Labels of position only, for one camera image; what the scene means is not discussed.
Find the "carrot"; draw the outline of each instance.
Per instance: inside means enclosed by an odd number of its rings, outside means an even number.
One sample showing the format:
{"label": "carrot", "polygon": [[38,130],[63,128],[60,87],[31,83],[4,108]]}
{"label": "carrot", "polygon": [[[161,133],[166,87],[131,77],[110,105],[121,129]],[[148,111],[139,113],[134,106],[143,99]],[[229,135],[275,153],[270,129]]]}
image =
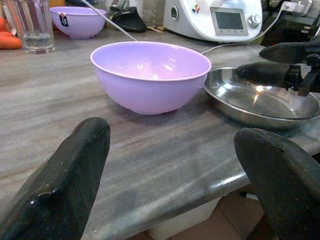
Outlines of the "carrot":
{"label": "carrot", "polygon": [[20,49],[22,43],[19,38],[12,36],[0,36],[0,49]]}
{"label": "carrot", "polygon": [[0,31],[0,36],[6,36],[6,37],[15,37],[8,31]]}
{"label": "carrot", "polygon": [[8,32],[9,31],[9,24],[6,19],[0,17],[0,32]]}

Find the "black object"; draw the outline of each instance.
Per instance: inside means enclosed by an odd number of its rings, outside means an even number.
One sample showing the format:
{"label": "black object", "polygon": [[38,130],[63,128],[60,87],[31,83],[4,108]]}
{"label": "black object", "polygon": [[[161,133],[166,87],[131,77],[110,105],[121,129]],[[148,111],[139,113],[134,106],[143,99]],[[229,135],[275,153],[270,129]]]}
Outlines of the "black object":
{"label": "black object", "polygon": [[80,239],[109,147],[110,127],[104,119],[81,122],[17,192],[0,220],[0,239]]}
{"label": "black object", "polygon": [[244,128],[234,137],[236,155],[280,240],[320,236],[320,165],[284,137]]}
{"label": "black object", "polygon": [[135,6],[117,11],[112,21],[127,32],[143,33],[147,30],[147,26]]}
{"label": "black object", "polygon": [[[279,43],[264,48],[260,56],[274,63],[242,65],[237,69],[238,75],[260,85],[291,88],[299,96],[320,93],[320,41]],[[301,67],[296,65],[299,63],[311,66],[305,78]]]}

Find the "gray countertop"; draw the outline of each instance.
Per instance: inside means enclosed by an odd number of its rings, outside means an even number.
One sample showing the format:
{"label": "gray countertop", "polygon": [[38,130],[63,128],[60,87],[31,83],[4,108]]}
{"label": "gray countertop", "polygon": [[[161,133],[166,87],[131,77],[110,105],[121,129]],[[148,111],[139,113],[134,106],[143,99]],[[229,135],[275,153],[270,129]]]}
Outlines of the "gray countertop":
{"label": "gray countertop", "polygon": [[[135,37],[199,52],[213,45],[168,32]],[[89,40],[57,32],[50,54],[0,50],[0,211],[73,128],[92,116],[109,122],[111,148],[83,239],[132,236],[249,183],[233,144],[245,126],[218,113],[204,90],[158,116],[136,114],[105,94],[90,53],[127,40],[112,30]],[[214,67],[236,67],[256,61],[261,48],[223,47],[208,57]],[[320,152],[319,120],[280,134],[310,154]]]}

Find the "bowl rim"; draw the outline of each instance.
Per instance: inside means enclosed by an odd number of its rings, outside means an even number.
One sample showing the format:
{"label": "bowl rim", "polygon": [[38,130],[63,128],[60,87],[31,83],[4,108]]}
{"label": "bowl rim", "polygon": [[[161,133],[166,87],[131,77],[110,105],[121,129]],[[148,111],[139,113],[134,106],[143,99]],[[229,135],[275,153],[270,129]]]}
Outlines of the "bowl rim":
{"label": "bowl rim", "polygon": [[[60,11],[54,11],[55,9],[58,9],[58,8],[64,8],[64,9],[90,9],[92,10],[90,7],[85,7],[85,6],[52,6],[52,7],[49,7],[49,11],[53,14],[57,14],[57,13],[60,13]],[[100,9],[100,8],[96,8],[101,14],[105,15],[107,14],[107,11],[103,10],[103,9]],[[88,13],[88,14],[83,14],[83,13],[67,13],[67,12],[64,12],[65,14],[67,15],[75,15],[75,16],[98,16],[99,14],[96,13],[95,11],[93,11],[92,13]]]}
{"label": "bowl rim", "polygon": [[[121,73],[118,73],[118,72],[114,72],[114,71],[108,70],[108,69],[106,69],[106,68],[104,68],[102,66],[99,66],[93,60],[93,56],[98,50],[106,48],[106,47],[110,47],[110,46],[123,45],[123,44],[156,44],[156,45],[172,46],[172,47],[179,48],[179,49],[185,49],[185,50],[187,50],[189,52],[192,52],[192,53],[194,53],[194,54],[196,54],[198,56],[203,57],[203,59],[206,60],[207,63],[208,63],[208,68],[203,73],[200,73],[200,74],[194,75],[194,76],[188,76],[188,77],[182,77],[182,78],[153,79],[153,78],[146,78],[146,77],[134,77],[134,76],[130,76],[130,75],[125,75],[125,74],[121,74]],[[142,81],[149,81],[149,82],[178,82],[178,81],[196,79],[196,78],[199,78],[199,77],[202,77],[202,76],[206,75],[212,69],[211,61],[206,56],[204,56],[203,54],[201,54],[201,53],[199,53],[199,52],[197,52],[195,50],[192,50],[190,48],[184,47],[184,46],[179,46],[179,45],[175,45],[175,44],[171,44],[171,43],[165,43],[165,42],[158,42],[158,41],[121,41],[121,42],[109,43],[109,44],[106,44],[106,45],[103,45],[103,46],[100,46],[100,47],[96,48],[91,53],[90,60],[93,63],[93,65],[95,65],[98,69],[100,69],[100,70],[102,70],[104,72],[107,72],[109,74],[113,74],[113,75],[116,75],[116,76],[119,76],[119,77],[123,77],[123,78],[127,78],[127,79],[142,80]]]}
{"label": "bowl rim", "polygon": [[[223,70],[223,69],[228,69],[228,70],[235,70],[237,69],[236,67],[219,67],[219,68],[212,68],[210,70],[210,72],[213,71],[218,71],[218,70]],[[314,120],[320,117],[320,99],[317,98],[313,93],[309,93],[318,103],[318,111],[315,112],[312,116],[309,117],[299,117],[299,118],[288,118],[288,117],[276,117],[276,116],[269,116],[269,115],[264,115],[264,114],[259,114],[259,113],[255,113],[252,111],[249,111],[247,109],[238,107],[236,105],[233,105],[225,100],[222,100],[220,97],[216,96],[215,94],[213,94],[213,92],[207,87],[206,85],[206,81],[207,79],[204,81],[203,84],[203,89],[214,99],[216,99],[218,102],[225,104],[227,107],[232,108],[234,110],[237,110],[239,112],[248,114],[248,115],[252,115],[252,116],[256,116],[259,118],[263,118],[263,119],[270,119],[270,120],[277,120],[277,121],[283,121],[283,122],[301,122],[301,121],[309,121],[309,120]]]}

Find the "appliance display screen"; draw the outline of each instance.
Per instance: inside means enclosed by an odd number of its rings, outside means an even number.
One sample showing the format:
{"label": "appliance display screen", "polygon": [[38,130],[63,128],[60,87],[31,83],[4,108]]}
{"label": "appliance display screen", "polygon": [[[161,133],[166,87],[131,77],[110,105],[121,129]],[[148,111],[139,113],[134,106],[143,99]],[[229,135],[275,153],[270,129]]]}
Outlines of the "appliance display screen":
{"label": "appliance display screen", "polygon": [[231,12],[215,12],[216,21],[218,23],[219,29],[235,29],[242,30],[244,26],[242,25],[240,13]]}

